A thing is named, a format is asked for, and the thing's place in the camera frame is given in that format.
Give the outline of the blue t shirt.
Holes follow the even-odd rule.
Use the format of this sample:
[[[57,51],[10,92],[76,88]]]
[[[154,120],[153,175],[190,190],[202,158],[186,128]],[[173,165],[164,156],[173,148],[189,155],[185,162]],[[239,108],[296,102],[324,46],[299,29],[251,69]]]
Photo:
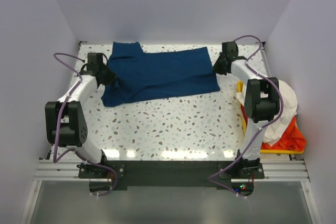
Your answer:
[[[220,90],[205,47],[147,53],[139,42],[114,42],[108,67],[118,79],[105,87],[105,107]]]

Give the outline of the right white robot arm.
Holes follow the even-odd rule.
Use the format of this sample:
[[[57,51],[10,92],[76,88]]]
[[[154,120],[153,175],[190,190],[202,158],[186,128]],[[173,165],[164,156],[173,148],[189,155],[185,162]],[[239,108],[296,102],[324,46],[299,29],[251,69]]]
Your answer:
[[[236,42],[222,43],[213,69],[217,74],[233,74],[246,87],[244,110],[247,116],[247,128],[243,145],[229,168],[239,178],[246,178],[260,162],[260,150],[266,128],[279,119],[283,99],[279,92],[279,81],[275,77],[266,77],[253,69],[248,59],[238,55]]]

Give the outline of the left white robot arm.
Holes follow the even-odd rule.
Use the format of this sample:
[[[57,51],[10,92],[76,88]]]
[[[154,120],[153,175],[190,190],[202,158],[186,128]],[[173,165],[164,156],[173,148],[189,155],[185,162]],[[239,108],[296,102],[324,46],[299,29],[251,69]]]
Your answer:
[[[82,106],[100,87],[117,83],[117,74],[109,69],[107,56],[101,52],[87,54],[86,60],[55,53],[54,58],[76,75],[75,83],[57,101],[45,105],[46,134],[54,146],[54,163],[67,153],[75,153],[97,178],[108,174],[109,165],[103,150],[88,140],[88,127]]]

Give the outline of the orange t shirt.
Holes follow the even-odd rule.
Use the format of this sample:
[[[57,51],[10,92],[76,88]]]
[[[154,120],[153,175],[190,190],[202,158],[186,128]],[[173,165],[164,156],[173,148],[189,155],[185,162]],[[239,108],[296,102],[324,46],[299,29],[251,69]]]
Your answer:
[[[274,145],[263,143],[261,153],[263,154],[302,154],[307,141],[297,127],[297,120],[294,117],[282,137]]]

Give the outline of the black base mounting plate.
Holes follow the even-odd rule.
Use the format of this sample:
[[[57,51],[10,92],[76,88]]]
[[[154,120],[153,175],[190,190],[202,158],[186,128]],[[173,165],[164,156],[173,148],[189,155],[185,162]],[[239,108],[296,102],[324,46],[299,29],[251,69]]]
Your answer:
[[[80,179],[89,179],[92,193],[130,187],[216,187],[243,195],[254,190],[254,180],[265,177],[259,160],[230,167],[230,161],[105,161],[101,166],[77,165]]]

